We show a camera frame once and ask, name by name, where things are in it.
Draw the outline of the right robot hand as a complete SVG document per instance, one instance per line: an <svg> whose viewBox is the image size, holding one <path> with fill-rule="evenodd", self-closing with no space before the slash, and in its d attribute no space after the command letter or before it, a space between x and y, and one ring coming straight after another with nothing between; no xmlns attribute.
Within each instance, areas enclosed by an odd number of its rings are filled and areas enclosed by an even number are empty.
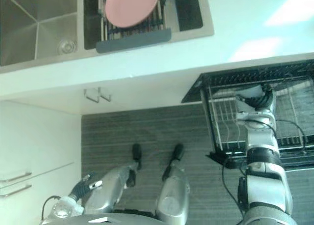
<svg viewBox="0 0 314 225"><path fill-rule="evenodd" d="M239 93L241 99L255 110L275 111L275 91L270 84L259 84Z"/></svg>

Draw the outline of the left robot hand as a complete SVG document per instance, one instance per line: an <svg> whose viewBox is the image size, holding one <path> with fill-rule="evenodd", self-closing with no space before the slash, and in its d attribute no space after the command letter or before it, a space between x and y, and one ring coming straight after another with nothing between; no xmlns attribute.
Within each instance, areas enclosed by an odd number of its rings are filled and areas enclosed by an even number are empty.
<svg viewBox="0 0 314 225"><path fill-rule="evenodd" d="M94 178L94 173L89 173L86 176L84 176L71 190L70 197L72 197L74 200L78 201L79 199L83 198L85 195L87 195L92 190L100 187L103 185L102 180L98 181L92 181Z"/></svg>

